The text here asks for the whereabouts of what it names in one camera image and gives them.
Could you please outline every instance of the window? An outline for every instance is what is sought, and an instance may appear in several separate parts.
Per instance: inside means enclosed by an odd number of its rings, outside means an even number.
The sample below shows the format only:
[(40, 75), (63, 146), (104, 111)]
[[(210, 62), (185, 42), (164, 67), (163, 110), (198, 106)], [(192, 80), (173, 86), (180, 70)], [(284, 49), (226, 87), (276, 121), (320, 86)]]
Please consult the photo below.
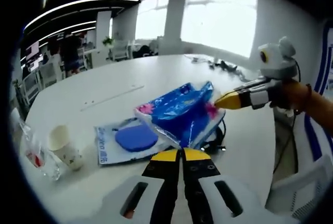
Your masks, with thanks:
[(142, 0), (136, 19), (135, 38), (155, 39), (164, 35), (169, 0)]
[(183, 41), (249, 57), (257, 20), (257, 0), (187, 0)]
[(110, 26), (109, 26), (109, 37), (112, 38), (112, 18), (110, 19)]

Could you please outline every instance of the round table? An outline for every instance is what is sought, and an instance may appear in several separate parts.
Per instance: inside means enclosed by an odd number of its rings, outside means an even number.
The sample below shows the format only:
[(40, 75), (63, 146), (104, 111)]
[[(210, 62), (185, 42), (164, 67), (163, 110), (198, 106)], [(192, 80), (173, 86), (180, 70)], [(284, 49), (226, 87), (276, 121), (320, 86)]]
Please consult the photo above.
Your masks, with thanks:
[[(244, 72), (252, 74), (250, 79), (255, 78), (250, 71)], [(237, 76), (220, 68), (212, 70), (207, 63), (193, 64), (185, 55), (171, 55), (105, 65), (41, 91), (29, 111), (27, 123), (45, 142), (52, 128), (67, 124), (71, 140), (85, 159), (85, 165), (76, 172), (62, 165), (60, 179), (53, 182), (21, 156), (23, 171), (41, 203), (61, 222), (97, 212), (103, 197), (126, 178), (141, 175), (148, 161), (99, 167), (93, 127), (132, 117), (136, 106), (184, 83), (207, 80), (221, 92), (242, 84)], [(225, 123), (226, 151), (213, 161), (221, 174), (247, 184), (264, 206), (275, 159), (273, 111), (267, 105), (257, 110), (250, 107), (227, 110)]]

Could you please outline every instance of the white paper cup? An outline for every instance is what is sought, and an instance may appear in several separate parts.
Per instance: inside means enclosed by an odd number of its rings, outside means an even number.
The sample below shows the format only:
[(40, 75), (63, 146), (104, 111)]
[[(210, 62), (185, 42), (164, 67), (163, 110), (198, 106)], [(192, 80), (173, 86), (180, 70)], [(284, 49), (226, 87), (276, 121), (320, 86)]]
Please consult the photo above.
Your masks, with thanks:
[(59, 157), (70, 169), (78, 170), (83, 165), (82, 155), (70, 142), (68, 128), (65, 125), (55, 127), (48, 138), (49, 150)]

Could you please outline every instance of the pink flower print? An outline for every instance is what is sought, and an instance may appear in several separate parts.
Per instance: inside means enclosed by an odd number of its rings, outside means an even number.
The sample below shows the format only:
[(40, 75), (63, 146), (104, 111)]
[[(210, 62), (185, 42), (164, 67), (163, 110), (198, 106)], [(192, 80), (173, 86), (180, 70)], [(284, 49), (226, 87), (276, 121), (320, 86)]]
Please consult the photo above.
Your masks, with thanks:
[(152, 114), (152, 110), (154, 109), (153, 105), (150, 103), (143, 104), (136, 108), (143, 114)]
[(207, 113), (211, 119), (214, 119), (217, 116), (219, 110), (214, 105), (211, 103), (206, 103), (204, 107), (206, 108)]

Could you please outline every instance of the blue round pad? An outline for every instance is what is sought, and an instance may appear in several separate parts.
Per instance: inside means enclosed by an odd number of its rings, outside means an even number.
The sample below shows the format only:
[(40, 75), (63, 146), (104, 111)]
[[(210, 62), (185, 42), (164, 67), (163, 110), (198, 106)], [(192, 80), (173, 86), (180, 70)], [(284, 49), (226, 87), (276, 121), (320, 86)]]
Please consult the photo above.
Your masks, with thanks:
[(138, 125), (119, 130), (115, 139), (123, 149), (129, 152), (139, 152), (154, 146), (158, 136), (146, 125)]

